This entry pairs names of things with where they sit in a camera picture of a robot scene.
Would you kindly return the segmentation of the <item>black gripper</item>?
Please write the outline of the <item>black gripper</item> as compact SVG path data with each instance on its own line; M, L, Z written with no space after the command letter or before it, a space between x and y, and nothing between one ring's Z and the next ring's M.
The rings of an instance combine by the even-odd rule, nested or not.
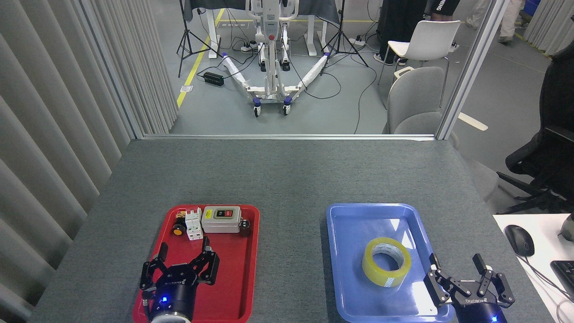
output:
M152 280L156 269L162 274L156 280L156 292L152 296L150 315L158 317L164 314L174 314L180 317L192 317L195 307L198 284L214 285L220 258L210 245L207 236L203 239L201 253L189 264L179 264L166 268L165 261L168 244L162 242L158 254L151 261L142 264L139 288L152 288Z
M424 278L424 284L435 306L452 303L460 323L506 323L503 308L509 308L515 302L506 276L494 272L486 265L480 254L472 261L480 274L480 281L463 280L462 283L443 275L435 253L429 256L430 269ZM463 286L471 292L463 293Z

